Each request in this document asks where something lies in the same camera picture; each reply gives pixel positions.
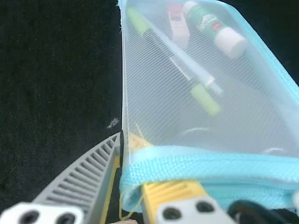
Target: blue fabric trim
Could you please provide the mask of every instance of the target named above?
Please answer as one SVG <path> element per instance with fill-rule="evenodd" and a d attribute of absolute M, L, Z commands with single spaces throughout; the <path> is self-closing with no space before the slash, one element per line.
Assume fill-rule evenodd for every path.
<path fill-rule="evenodd" d="M 157 147 L 169 150 L 169 147 Z M 255 200 L 269 208 L 291 208 L 299 189 L 299 158 L 257 154 L 189 154 L 158 157 L 124 168 L 120 191 L 124 210 L 131 210 L 147 182 L 199 180 L 226 208 L 238 199 Z"/>

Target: yellow plastic part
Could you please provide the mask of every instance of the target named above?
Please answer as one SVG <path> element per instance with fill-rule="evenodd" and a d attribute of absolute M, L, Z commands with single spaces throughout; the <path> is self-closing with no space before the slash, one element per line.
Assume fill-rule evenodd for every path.
<path fill-rule="evenodd" d="M 207 195 L 201 184 L 192 180 L 147 183 L 142 186 L 142 193 L 150 224 L 155 224 L 161 204 Z"/>
<path fill-rule="evenodd" d="M 129 145 L 130 145 L 131 153 L 141 148 L 153 146 L 152 144 L 147 142 L 144 138 L 138 137 L 137 135 L 132 133 L 130 133 Z"/>
<path fill-rule="evenodd" d="M 114 159 L 114 164 L 113 164 L 113 168 L 112 168 L 112 172 L 111 172 L 111 176 L 110 176 L 110 180 L 109 180 L 109 185 L 108 185 L 108 189 L 107 189 L 107 194 L 105 197 L 105 202 L 104 202 L 102 215 L 101 215 L 99 224 L 106 223 L 107 212 L 108 212 L 111 193 L 112 193 L 112 189 L 113 189 L 114 177 L 115 177 L 116 169 L 118 167 L 120 167 L 120 156 L 119 155 L 117 155 Z"/>

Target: white cap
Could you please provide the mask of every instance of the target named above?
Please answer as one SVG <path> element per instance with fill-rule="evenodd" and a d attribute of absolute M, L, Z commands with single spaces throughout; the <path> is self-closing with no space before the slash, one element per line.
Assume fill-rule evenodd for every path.
<path fill-rule="evenodd" d="M 198 3 L 196 1 L 188 1 L 183 5 L 183 12 L 185 15 L 188 15 L 190 9 L 192 9 L 194 6 L 197 6 Z"/>
<path fill-rule="evenodd" d="M 239 57 L 247 48 L 247 40 L 231 27 L 220 30 L 215 37 L 215 45 L 229 58 Z"/>

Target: yellow string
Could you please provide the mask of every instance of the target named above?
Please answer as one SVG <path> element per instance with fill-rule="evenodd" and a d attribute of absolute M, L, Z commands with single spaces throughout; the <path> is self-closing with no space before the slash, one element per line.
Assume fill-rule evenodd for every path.
<path fill-rule="evenodd" d="M 138 130 L 140 136 L 141 136 L 143 139 L 145 139 L 144 136 L 143 136 L 143 134 L 142 134 L 142 132 L 141 132 L 141 130 L 140 130 L 140 128 L 139 128 L 139 125 L 138 125 L 137 123 L 135 123 L 135 125 L 136 125 L 136 127 L 137 127 L 137 130 Z"/>
<path fill-rule="evenodd" d="M 121 214 L 122 197 L 126 194 L 126 192 L 128 190 L 131 190 L 132 188 L 138 188 L 140 186 L 141 186 L 141 184 L 128 187 L 127 189 L 125 189 L 121 193 L 121 195 L 120 195 L 120 201 L 119 201 L 119 209 L 118 209 L 118 216 L 119 216 L 119 218 L 120 218 L 121 221 L 130 218 L 132 216 L 132 214 L 137 210 L 138 206 L 141 204 L 141 201 L 143 200 L 143 195 L 141 195 L 140 198 L 139 198 L 139 200 L 138 200 L 138 202 L 137 202 L 137 204 L 132 208 L 132 210 L 129 212 L 129 214 L 127 214 L 126 216 L 122 217 L 122 214 Z"/>

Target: pencil case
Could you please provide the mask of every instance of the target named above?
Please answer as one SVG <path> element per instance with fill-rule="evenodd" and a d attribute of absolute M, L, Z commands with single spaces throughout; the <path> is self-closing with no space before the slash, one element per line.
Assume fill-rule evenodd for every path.
<path fill-rule="evenodd" d="M 200 181 L 223 208 L 293 208 L 299 88 L 242 15 L 215 0 L 119 7 L 123 209 L 143 183 L 180 179 Z"/>

